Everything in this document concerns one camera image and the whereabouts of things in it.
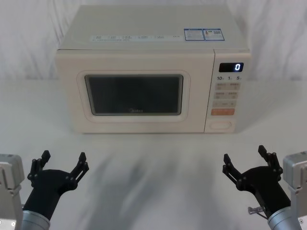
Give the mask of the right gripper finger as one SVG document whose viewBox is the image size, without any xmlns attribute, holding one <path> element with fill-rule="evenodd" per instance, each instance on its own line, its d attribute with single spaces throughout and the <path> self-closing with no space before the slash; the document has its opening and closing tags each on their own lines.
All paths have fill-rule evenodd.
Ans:
<svg viewBox="0 0 307 230">
<path fill-rule="evenodd" d="M 244 191 L 243 174 L 234 167 L 228 154 L 224 155 L 222 172 L 236 185 L 239 191 Z"/>
<path fill-rule="evenodd" d="M 269 153 L 263 145 L 259 145 L 258 153 L 266 161 L 270 175 L 279 182 L 283 169 L 279 164 L 276 152 Z"/>
</svg>

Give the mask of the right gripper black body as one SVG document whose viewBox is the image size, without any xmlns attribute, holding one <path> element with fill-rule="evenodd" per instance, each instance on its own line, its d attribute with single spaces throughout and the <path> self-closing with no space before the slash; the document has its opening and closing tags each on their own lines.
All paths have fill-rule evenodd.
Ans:
<svg viewBox="0 0 307 230">
<path fill-rule="evenodd" d="M 259 166 L 240 173 L 236 187 L 240 191 L 247 191 L 254 195 L 265 214 L 289 207 L 291 201 L 279 184 L 283 169 Z"/>
</svg>

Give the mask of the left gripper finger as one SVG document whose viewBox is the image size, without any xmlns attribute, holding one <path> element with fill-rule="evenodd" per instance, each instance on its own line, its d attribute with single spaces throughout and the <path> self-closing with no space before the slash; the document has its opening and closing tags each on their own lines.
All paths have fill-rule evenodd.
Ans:
<svg viewBox="0 0 307 230">
<path fill-rule="evenodd" d="M 34 180 L 38 177 L 38 173 L 43 170 L 50 157 L 50 152 L 45 150 L 41 155 L 41 158 L 32 160 L 30 173 L 27 176 L 27 179 L 31 181 L 31 185 L 34 184 Z"/>
<path fill-rule="evenodd" d="M 77 165 L 73 168 L 73 170 L 67 176 L 69 189 L 76 189 L 79 181 L 89 171 L 88 162 L 86 160 L 87 160 L 86 155 L 84 152 L 82 152 L 79 156 Z"/>
</svg>

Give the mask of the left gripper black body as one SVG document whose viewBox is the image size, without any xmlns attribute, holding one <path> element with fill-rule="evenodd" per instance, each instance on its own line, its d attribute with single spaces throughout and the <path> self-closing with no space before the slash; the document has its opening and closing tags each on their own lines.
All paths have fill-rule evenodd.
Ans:
<svg viewBox="0 0 307 230">
<path fill-rule="evenodd" d="M 77 180 L 71 173 L 61 170 L 42 170 L 28 174 L 32 191 L 23 210 L 38 213 L 48 220 L 57 207 L 60 197 L 77 188 Z"/>
</svg>

